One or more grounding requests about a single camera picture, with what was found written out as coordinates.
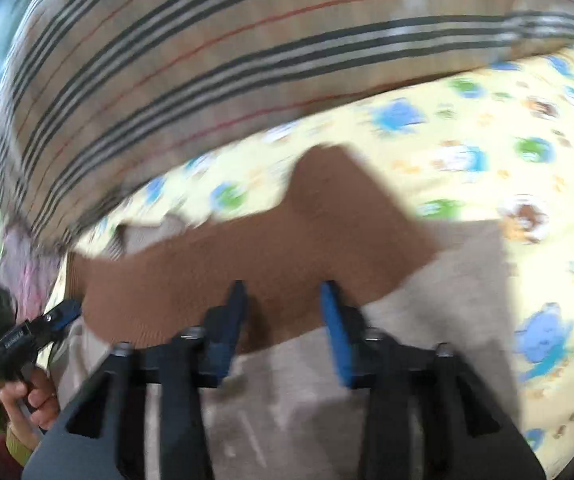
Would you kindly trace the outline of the person's left hand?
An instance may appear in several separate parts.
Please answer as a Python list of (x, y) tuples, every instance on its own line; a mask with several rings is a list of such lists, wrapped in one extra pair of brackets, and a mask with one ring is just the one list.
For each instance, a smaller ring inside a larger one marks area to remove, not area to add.
[(5, 382), (0, 402), (18, 437), (32, 436), (37, 428), (49, 430), (60, 413), (55, 385), (41, 367), (35, 367), (29, 379)]

